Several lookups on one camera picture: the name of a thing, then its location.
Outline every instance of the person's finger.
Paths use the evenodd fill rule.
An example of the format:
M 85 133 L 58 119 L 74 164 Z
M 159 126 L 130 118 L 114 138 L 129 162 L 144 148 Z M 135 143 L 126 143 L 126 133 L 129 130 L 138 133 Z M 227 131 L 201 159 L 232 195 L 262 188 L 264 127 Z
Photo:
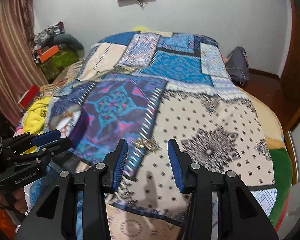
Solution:
M 19 210 L 20 213 L 25 213 L 28 210 L 28 205 L 25 199 L 19 199 L 15 202 L 14 207 Z
M 26 199 L 26 194 L 23 188 L 20 188 L 12 193 L 16 199 Z

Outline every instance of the gray backpack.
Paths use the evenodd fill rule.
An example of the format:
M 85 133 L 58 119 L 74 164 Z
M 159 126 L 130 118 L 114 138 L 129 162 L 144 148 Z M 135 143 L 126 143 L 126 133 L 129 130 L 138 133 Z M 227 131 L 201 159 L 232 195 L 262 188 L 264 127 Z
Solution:
M 226 70 L 234 83 L 244 86 L 249 81 L 249 62 L 243 47 L 236 47 L 228 56 Z

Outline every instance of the curtain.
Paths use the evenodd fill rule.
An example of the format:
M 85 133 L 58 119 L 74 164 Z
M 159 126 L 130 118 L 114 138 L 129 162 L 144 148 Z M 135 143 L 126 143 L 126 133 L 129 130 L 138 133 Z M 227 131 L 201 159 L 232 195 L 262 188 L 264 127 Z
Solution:
M 22 118 L 22 95 L 31 85 L 48 83 L 29 49 L 32 29 L 31 0 L 0 0 L 0 109 L 14 126 Z

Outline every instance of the floor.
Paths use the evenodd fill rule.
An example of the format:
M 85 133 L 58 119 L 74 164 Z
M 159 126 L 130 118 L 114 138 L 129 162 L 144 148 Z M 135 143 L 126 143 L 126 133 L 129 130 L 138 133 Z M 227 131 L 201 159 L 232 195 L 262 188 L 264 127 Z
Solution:
M 299 100 L 286 98 L 279 81 L 270 77 L 250 73 L 250 82 L 242 88 L 265 103 L 277 115 L 282 127 L 300 106 Z

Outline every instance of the bedspread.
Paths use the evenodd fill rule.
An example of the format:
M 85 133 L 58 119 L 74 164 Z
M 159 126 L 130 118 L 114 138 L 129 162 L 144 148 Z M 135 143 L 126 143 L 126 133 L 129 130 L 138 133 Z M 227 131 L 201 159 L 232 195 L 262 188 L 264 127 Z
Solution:
M 122 182 L 106 199 L 114 207 L 181 225 L 190 196 L 174 182 L 171 138 L 194 162 L 214 172 L 233 170 L 254 195 L 266 192 L 275 201 L 273 163 L 257 112 L 231 82 L 218 43 L 209 37 L 130 32 L 103 39 L 51 99 L 45 131 L 57 128 L 68 136 L 80 116 L 69 115 L 74 105 L 89 116 L 72 150 L 82 161 L 101 162 L 120 138 L 128 141 Z M 54 117 L 61 121 L 53 123 Z M 154 140 L 156 149 L 138 147 L 140 138 Z

